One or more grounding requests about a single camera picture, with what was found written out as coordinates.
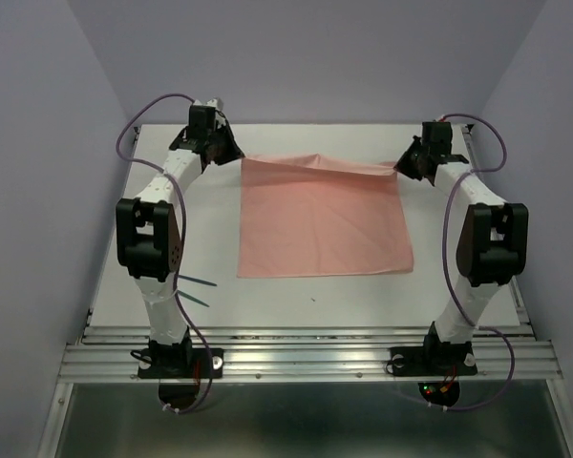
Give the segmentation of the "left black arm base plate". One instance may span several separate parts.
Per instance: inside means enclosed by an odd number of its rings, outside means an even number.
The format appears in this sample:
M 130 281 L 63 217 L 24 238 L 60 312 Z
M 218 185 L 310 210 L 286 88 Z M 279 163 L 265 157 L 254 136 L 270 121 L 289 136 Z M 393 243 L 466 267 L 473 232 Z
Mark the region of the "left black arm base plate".
M 190 361 L 176 358 L 152 363 L 148 348 L 131 351 L 131 355 L 138 361 L 137 377 L 142 380 L 220 379 L 223 376 L 224 350 L 214 347 L 211 354 L 212 360 L 209 360 L 204 348 L 193 348 Z

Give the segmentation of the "pink satin napkin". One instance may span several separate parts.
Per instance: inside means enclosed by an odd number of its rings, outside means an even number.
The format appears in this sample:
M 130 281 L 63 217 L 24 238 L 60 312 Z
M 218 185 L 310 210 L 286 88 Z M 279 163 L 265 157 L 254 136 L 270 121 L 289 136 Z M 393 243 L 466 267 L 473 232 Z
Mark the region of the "pink satin napkin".
M 254 156 L 241 166 L 238 275 L 410 273 L 414 253 L 390 162 Z

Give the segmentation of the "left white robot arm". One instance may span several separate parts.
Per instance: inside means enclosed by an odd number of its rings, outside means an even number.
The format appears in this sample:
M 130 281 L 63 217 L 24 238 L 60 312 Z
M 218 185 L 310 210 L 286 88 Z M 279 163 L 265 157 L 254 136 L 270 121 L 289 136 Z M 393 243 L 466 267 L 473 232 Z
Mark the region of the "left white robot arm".
M 152 344 L 166 346 L 160 364 L 171 375 L 186 374 L 194 354 L 181 343 L 190 326 L 183 317 L 176 281 L 183 257 L 186 210 L 183 195 L 208 165 L 224 165 L 244 158 L 219 98 L 195 101 L 188 123 L 168 146 L 161 166 L 135 197 L 116 206 L 117 260 L 141 293 L 150 322 Z

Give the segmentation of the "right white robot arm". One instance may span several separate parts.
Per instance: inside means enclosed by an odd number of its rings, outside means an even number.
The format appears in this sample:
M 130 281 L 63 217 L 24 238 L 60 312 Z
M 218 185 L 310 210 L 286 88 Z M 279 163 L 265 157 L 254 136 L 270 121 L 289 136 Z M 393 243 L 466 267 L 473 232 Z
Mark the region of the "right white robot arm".
M 503 285 L 522 273 L 527 257 L 529 211 L 510 203 L 483 183 L 481 171 L 452 152 L 453 127 L 446 119 L 426 121 L 422 132 L 397 161 L 397 173 L 427 180 L 447 197 L 442 223 L 441 258 L 450 299 L 433 329 L 438 340 L 424 344 L 420 361 L 441 372 L 455 360 L 451 344 L 472 340 L 479 320 Z M 449 272 L 448 232 L 454 205 L 464 209 L 456 245 L 458 279 Z

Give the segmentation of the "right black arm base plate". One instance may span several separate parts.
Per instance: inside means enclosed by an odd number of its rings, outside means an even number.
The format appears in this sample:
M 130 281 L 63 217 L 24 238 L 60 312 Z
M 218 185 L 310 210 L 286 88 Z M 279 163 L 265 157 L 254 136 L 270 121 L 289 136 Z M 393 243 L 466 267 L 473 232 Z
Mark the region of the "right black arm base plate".
M 448 345 L 435 349 L 423 346 L 399 346 L 389 349 L 391 358 L 385 367 L 395 377 L 416 377 L 456 375 L 475 376 L 478 368 L 475 361 L 466 362 L 473 355 L 470 347 Z

